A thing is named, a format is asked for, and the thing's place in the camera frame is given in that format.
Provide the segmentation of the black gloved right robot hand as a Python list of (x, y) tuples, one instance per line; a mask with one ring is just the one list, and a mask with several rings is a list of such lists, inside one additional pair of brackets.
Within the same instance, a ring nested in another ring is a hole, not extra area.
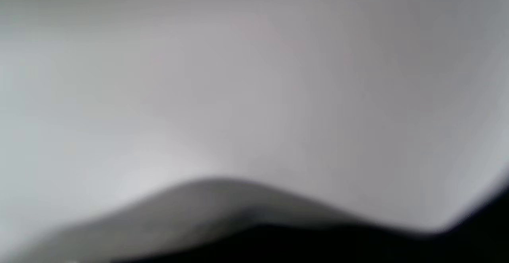
[(507, 263), (508, 183), (435, 232), (233, 179), (192, 181), (60, 229), (7, 263)]

